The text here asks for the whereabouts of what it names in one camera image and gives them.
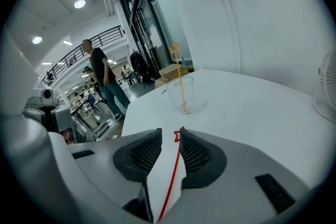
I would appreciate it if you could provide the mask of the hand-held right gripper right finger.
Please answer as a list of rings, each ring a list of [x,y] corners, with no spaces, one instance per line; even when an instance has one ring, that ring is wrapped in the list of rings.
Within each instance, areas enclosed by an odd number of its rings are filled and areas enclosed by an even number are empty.
[[[309,190],[261,150],[181,129],[186,175],[162,223],[284,223]]]

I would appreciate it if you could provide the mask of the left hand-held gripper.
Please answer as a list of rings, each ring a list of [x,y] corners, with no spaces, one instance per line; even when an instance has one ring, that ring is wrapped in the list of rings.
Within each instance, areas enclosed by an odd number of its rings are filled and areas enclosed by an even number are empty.
[[[64,130],[69,130],[72,134],[70,108],[61,105],[58,99],[32,97],[28,99],[23,115],[38,121],[49,132],[61,134]]]

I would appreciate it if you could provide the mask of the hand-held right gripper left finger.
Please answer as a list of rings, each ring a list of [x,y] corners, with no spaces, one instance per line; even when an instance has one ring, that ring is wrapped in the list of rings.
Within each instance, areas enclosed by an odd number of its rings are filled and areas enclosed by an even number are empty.
[[[161,128],[68,148],[88,179],[112,202],[153,221],[147,177],[162,150]]]

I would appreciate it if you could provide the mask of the person's left hand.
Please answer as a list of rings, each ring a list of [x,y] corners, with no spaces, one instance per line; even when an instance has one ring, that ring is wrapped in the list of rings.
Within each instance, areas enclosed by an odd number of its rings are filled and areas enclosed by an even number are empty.
[[[67,145],[74,143],[73,135],[71,134],[69,130],[64,130],[61,134]]]

